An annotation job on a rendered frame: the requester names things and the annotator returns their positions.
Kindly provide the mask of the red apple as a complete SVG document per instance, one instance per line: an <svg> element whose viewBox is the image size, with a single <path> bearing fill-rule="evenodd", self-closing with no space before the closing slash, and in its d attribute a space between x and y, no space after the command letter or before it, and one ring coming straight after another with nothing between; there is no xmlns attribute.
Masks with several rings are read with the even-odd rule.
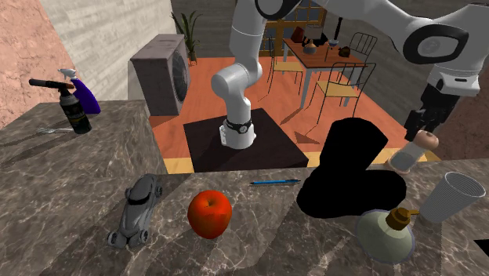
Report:
<svg viewBox="0 0 489 276"><path fill-rule="evenodd" d="M226 195L216 190L197 194L189 204L187 219L194 232L202 238L219 237L228 227L232 206Z"/></svg>

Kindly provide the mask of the grey toy car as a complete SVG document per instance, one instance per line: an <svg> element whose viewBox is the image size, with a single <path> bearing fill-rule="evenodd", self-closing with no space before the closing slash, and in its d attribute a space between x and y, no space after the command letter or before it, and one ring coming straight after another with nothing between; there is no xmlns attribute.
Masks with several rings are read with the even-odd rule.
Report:
<svg viewBox="0 0 489 276"><path fill-rule="evenodd" d="M123 249L144 245L149 238L149 225L154 207L162 196L162 185L153 174L141 176L125 190L125 207L116 231L107 236L107 244Z"/></svg>

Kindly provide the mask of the wooden dining table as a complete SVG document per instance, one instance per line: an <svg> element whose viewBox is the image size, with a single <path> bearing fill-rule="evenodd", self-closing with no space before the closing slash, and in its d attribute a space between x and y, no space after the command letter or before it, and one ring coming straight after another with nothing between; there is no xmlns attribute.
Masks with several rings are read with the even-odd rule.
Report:
<svg viewBox="0 0 489 276"><path fill-rule="evenodd" d="M324 45L320 45L315 53L306 54L303 52L303 47L301 43L294 43L290 38L284 38L283 42L283 61L285 62L287 60L288 52L291 51L296 59L304 67L301 87L302 91L300 93L301 108L304 108L313 72L330 71L331 69L337 71L339 69L339 66L336 63L338 62L362 63L362 60L356 58L352 53L349 57L340 57L338 51L339 47L335 46L331 49L327 43L325 43Z"/></svg>

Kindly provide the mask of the glass shaker with tan cap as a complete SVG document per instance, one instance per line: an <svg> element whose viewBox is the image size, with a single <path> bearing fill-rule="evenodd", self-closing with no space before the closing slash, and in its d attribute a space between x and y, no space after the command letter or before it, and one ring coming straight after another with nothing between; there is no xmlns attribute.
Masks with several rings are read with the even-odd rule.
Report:
<svg viewBox="0 0 489 276"><path fill-rule="evenodd" d="M434 134L419 130L411 142L386 160L384 166L400 175L407 175L426 151L434 150L438 145L439 139Z"/></svg>

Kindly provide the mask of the grey ribbed cup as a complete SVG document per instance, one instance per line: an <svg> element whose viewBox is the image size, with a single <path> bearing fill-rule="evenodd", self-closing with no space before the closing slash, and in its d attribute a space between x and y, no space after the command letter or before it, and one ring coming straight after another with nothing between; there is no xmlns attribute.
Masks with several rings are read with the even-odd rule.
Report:
<svg viewBox="0 0 489 276"><path fill-rule="evenodd" d="M420 215L441 223L486 194L475 179L460 172L447 172L419 208Z"/></svg>

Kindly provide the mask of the dark robot stand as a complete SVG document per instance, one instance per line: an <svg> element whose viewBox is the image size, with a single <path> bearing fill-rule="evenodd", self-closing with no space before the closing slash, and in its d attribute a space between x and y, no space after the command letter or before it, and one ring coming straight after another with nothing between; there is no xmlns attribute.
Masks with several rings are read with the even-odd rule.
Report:
<svg viewBox="0 0 489 276"><path fill-rule="evenodd" d="M184 131L196 173L306 167L308 158L262 108L251 110L253 144L235 150L221 144L223 116L187 123Z"/></svg>

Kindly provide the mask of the purple spray bottle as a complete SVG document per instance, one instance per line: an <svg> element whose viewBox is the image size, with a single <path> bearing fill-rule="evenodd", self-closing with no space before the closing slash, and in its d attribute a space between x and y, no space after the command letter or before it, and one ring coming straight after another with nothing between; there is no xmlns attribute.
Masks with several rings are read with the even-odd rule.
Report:
<svg viewBox="0 0 489 276"><path fill-rule="evenodd" d="M73 95L79 99L81 106L86 114L99 114L100 106L86 85L76 76L75 69L59 69L64 78L69 78L75 87Z"/></svg>

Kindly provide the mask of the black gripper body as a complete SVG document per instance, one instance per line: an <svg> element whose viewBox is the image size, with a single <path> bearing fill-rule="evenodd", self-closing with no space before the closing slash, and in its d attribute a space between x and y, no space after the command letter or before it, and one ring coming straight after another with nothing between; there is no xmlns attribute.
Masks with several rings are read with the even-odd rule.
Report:
<svg viewBox="0 0 489 276"><path fill-rule="evenodd" d="M447 120L459 99L460 96L443 94L435 86L427 84L421 96L422 109L425 112L444 111Z"/></svg>

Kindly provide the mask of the pale green bottle brass pump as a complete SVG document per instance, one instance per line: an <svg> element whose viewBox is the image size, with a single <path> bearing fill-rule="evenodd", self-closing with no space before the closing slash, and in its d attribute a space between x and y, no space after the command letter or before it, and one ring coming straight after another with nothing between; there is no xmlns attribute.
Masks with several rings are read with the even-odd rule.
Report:
<svg viewBox="0 0 489 276"><path fill-rule="evenodd" d="M380 263L398 264L407 260L415 249L415 236L409 223L418 210L395 208L373 209L357 220L355 235L363 251Z"/></svg>

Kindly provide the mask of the wooden framed window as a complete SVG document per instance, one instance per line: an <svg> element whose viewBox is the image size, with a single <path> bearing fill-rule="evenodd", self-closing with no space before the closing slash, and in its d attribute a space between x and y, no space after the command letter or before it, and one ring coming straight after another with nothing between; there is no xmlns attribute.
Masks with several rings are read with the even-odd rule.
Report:
<svg viewBox="0 0 489 276"><path fill-rule="evenodd" d="M324 26L326 9L320 7L312 0L303 0L299 6L284 19L268 21L266 23L263 40L259 47L259 56L269 56L269 38L274 38L274 51L277 55L284 52L284 38L290 38L297 27L308 24Z"/></svg>

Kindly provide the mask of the blue pen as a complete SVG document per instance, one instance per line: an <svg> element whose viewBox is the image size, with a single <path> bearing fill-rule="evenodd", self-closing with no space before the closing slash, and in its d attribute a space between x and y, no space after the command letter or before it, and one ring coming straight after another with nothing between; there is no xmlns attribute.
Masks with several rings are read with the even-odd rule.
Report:
<svg viewBox="0 0 489 276"><path fill-rule="evenodd" d="M259 186L259 185L292 185L295 183L299 183L301 180L291 179L291 180L263 180L263 181L252 181L251 185Z"/></svg>

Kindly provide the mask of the black spray bottle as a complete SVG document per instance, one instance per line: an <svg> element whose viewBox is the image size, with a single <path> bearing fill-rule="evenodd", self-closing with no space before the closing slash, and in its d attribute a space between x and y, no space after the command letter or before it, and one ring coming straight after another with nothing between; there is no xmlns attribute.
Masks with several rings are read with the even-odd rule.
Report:
<svg viewBox="0 0 489 276"><path fill-rule="evenodd" d="M54 82L33 78L29 80L29 84L32 86L57 89L60 92L60 106L74 132L77 134L85 134L91 131L92 126L90 125L89 119L86 116L79 99L69 92L69 89L73 89L74 85L65 82Z"/></svg>

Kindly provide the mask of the grey box with round fan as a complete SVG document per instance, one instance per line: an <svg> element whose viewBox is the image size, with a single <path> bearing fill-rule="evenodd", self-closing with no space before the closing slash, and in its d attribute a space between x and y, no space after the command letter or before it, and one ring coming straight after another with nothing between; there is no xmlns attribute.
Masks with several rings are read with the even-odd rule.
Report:
<svg viewBox="0 0 489 276"><path fill-rule="evenodd" d="M128 97L145 99L151 116L177 116L190 86L182 34L158 34L130 60Z"/></svg>

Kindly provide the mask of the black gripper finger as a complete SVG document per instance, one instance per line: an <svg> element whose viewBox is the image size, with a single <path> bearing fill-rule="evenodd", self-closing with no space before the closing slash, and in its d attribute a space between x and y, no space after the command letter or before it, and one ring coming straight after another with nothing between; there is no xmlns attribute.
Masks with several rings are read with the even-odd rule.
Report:
<svg viewBox="0 0 489 276"><path fill-rule="evenodd" d="M418 131L425 125L424 114L424 109L411 110L404 123L404 128L406 129L405 140L412 142Z"/></svg>
<svg viewBox="0 0 489 276"><path fill-rule="evenodd" d="M446 120L444 111L434 111L428 112L426 111L424 114L424 130L430 133Z"/></svg>

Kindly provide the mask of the black boot-shaped object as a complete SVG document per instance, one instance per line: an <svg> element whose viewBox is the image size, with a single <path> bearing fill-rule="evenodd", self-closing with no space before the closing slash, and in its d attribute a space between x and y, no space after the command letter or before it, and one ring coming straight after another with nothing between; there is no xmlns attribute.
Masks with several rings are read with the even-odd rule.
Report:
<svg viewBox="0 0 489 276"><path fill-rule="evenodd" d="M403 177L394 171L369 168L387 142L382 131L363 118L333 122L320 164L297 195L299 208L321 219L396 208L407 193Z"/></svg>

